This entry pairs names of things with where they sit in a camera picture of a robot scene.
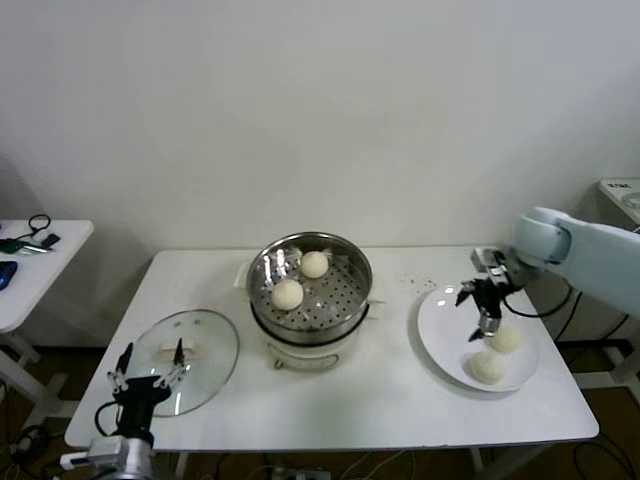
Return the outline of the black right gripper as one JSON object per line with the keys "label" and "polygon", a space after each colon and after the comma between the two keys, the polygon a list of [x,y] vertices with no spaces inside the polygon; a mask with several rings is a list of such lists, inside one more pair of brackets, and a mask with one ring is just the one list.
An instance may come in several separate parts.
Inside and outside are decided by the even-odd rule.
{"label": "black right gripper", "polygon": [[495,284],[491,279],[474,279],[463,281],[457,293],[456,306],[460,306],[468,298],[474,298],[480,312],[477,328],[468,338],[469,342],[494,336],[501,324],[501,303],[514,293],[510,283]]}

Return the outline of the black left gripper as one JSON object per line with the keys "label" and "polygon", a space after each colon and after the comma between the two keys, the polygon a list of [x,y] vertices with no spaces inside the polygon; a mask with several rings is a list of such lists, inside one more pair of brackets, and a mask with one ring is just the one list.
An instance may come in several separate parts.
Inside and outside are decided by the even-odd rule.
{"label": "black left gripper", "polygon": [[171,369],[160,377],[138,377],[125,381],[125,374],[133,352],[130,342],[119,356],[116,367],[107,373],[113,398],[121,407],[116,434],[150,434],[155,408],[171,396],[186,373],[183,341],[178,340]]}

